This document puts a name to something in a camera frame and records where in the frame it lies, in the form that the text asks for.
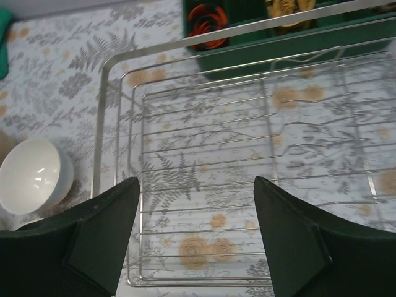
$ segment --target yellow object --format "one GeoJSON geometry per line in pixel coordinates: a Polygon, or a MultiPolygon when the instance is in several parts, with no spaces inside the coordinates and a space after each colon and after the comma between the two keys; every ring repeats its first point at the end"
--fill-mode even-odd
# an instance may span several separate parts
{"type": "MultiPolygon", "coordinates": [[[[315,0],[267,0],[269,17],[283,17],[296,12],[308,11],[315,8],[315,0]]],[[[302,30],[308,29],[311,21],[297,22],[281,26],[281,29],[296,29],[301,26],[302,30]]],[[[279,30],[278,34],[287,33],[279,30]]]]}

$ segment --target white bowl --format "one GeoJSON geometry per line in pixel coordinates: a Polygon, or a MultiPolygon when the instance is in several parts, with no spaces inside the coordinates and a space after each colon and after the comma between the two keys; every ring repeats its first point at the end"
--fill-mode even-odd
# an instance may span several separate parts
{"type": "Polygon", "coordinates": [[[14,215],[55,206],[73,183],[69,156],[46,139],[26,140],[0,167],[0,204],[14,215]]]}

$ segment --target green container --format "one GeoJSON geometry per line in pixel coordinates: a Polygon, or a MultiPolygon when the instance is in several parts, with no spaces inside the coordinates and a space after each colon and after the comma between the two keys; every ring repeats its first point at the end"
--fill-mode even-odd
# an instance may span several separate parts
{"type": "MultiPolygon", "coordinates": [[[[183,0],[184,36],[188,35],[187,17],[199,4],[213,3],[223,8],[229,26],[234,27],[268,18],[265,0],[183,0]]],[[[337,4],[338,1],[317,0],[316,7],[337,4]]],[[[339,45],[353,45],[366,41],[396,36],[396,12],[378,14],[372,9],[349,12],[313,20],[311,29],[285,35],[276,35],[273,28],[231,37],[228,46],[210,51],[188,50],[200,55],[197,59],[201,70],[210,71],[228,66],[274,59],[294,54],[326,50],[339,45]]],[[[372,43],[366,46],[348,48],[343,56],[355,56],[386,47],[388,41],[372,43]]],[[[323,54],[315,62],[326,61],[334,53],[323,54]]],[[[295,66],[295,63],[283,61],[277,63],[277,69],[295,66]]],[[[238,69],[209,73],[210,79],[264,72],[270,69],[270,63],[238,69]]]]}

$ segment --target orange flower print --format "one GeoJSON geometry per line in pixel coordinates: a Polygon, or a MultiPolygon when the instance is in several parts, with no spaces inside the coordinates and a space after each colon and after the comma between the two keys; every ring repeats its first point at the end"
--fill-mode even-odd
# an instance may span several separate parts
{"type": "Polygon", "coordinates": [[[160,79],[165,79],[165,78],[166,78],[166,71],[164,69],[154,70],[150,74],[150,80],[160,80],[160,79]]]}
{"type": "Polygon", "coordinates": [[[161,54],[157,57],[158,63],[164,63],[166,61],[166,54],[161,54]]]}
{"type": "Polygon", "coordinates": [[[260,158],[261,158],[261,153],[252,153],[252,154],[250,155],[250,157],[251,157],[252,159],[255,159],[255,161],[259,161],[260,158]]]}
{"type": "Polygon", "coordinates": [[[272,141],[274,146],[279,147],[282,145],[282,136],[281,135],[272,136],[272,141]]]}
{"type": "Polygon", "coordinates": [[[372,208],[370,207],[370,205],[367,204],[360,205],[358,207],[358,211],[360,214],[364,215],[365,217],[368,217],[369,215],[372,214],[372,208]]]}
{"type": "Polygon", "coordinates": [[[389,170],[379,176],[379,189],[389,195],[396,194],[396,170],[389,170]]]}
{"type": "Polygon", "coordinates": [[[180,245],[179,255],[181,264],[188,269],[203,269],[208,260],[207,256],[200,256],[208,254],[208,245],[204,238],[192,235],[188,236],[180,245]]]}
{"type": "Polygon", "coordinates": [[[212,216],[212,221],[210,221],[210,224],[212,225],[213,229],[219,229],[221,227],[224,227],[226,223],[226,217],[225,215],[218,214],[212,216]]]}
{"type": "Polygon", "coordinates": [[[3,91],[0,93],[0,100],[4,100],[8,97],[8,91],[3,91]]]}
{"type": "Polygon", "coordinates": [[[222,108],[222,109],[220,110],[220,114],[226,114],[226,113],[228,113],[228,112],[230,112],[230,111],[228,110],[228,108],[222,108]]]}
{"type": "Polygon", "coordinates": [[[215,243],[209,246],[209,253],[217,255],[212,257],[219,262],[227,262],[231,260],[232,255],[228,254],[232,254],[234,251],[234,244],[226,238],[218,239],[215,243]]]}
{"type": "Polygon", "coordinates": [[[0,105],[0,116],[4,116],[7,113],[8,106],[7,105],[0,105]]]}
{"type": "Polygon", "coordinates": [[[245,221],[245,228],[250,229],[247,231],[250,235],[253,235],[254,233],[256,233],[256,230],[253,230],[253,228],[255,228],[255,227],[256,227],[256,224],[253,221],[251,221],[251,220],[245,221]]]}
{"type": "Polygon", "coordinates": [[[324,99],[324,89],[318,85],[311,85],[308,86],[305,90],[303,90],[304,93],[304,100],[307,101],[319,101],[324,99]]]}
{"type": "Polygon", "coordinates": [[[161,238],[160,243],[162,246],[171,246],[173,244],[173,240],[170,238],[161,238]]]}
{"type": "Polygon", "coordinates": [[[121,69],[123,71],[128,71],[130,69],[129,64],[128,63],[122,63],[121,69]]]}
{"type": "Polygon", "coordinates": [[[110,167],[109,166],[103,166],[100,168],[101,173],[109,173],[110,172],[110,167]]]}
{"type": "Polygon", "coordinates": [[[6,33],[6,40],[7,42],[13,42],[15,39],[17,39],[17,32],[15,30],[9,30],[6,33]]]}
{"type": "Polygon", "coordinates": [[[69,57],[70,57],[70,51],[65,51],[64,54],[63,54],[63,58],[64,59],[69,59],[69,57]]]}
{"type": "Polygon", "coordinates": [[[29,28],[23,28],[19,31],[18,36],[19,37],[26,37],[27,35],[29,35],[30,33],[30,29],[29,28]]]}
{"type": "Polygon", "coordinates": [[[300,71],[300,75],[305,79],[310,79],[312,76],[314,76],[314,73],[315,72],[313,68],[304,68],[300,71]]]}
{"type": "Polygon", "coordinates": [[[382,139],[389,139],[390,138],[390,130],[386,127],[380,127],[377,130],[377,133],[379,135],[379,137],[381,137],[382,139]]]}
{"type": "Polygon", "coordinates": [[[207,165],[201,165],[201,166],[199,167],[199,171],[200,171],[202,174],[206,174],[206,173],[209,172],[209,166],[207,166],[207,165]]]}
{"type": "Polygon", "coordinates": [[[135,87],[136,85],[143,84],[149,80],[149,74],[146,70],[139,70],[131,72],[126,76],[126,81],[130,87],[135,87]]]}
{"type": "Polygon", "coordinates": [[[163,131],[167,131],[170,130],[172,128],[172,124],[171,123],[166,123],[162,126],[162,130],[163,131]]]}
{"type": "Polygon", "coordinates": [[[297,101],[299,100],[300,92],[293,88],[279,88],[272,95],[272,101],[275,107],[280,109],[292,109],[298,106],[297,101]]]}
{"type": "Polygon", "coordinates": [[[143,143],[145,144],[145,145],[149,145],[149,144],[151,144],[153,142],[153,140],[151,139],[151,138],[149,138],[149,137],[146,137],[145,139],[144,139],[144,141],[143,141],[143,143]]]}

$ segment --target dish rack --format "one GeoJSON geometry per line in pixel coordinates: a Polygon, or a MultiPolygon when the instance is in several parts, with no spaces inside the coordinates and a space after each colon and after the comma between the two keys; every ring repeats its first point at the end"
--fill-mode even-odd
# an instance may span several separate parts
{"type": "Polygon", "coordinates": [[[394,38],[211,71],[200,71],[200,56],[182,49],[369,2],[228,28],[105,63],[92,195],[101,192],[109,162],[115,184],[139,177],[139,213],[126,257],[131,286],[237,286],[271,294],[254,208],[256,175],[336,215],[396,231],[395,59],[388,51],[344,58],[350,49],[394,38]],[[163,62],[162,52],[178,58],[163,62]],[[134,70],[125,70],[131,59],[134,70]],[[281,68],[283,62],[293,66],[281,68]],[[206,77],[262,64],[270,70],[206,77]],[[113,147],[106,147],[107,127],[116,127],[113,147]]]}

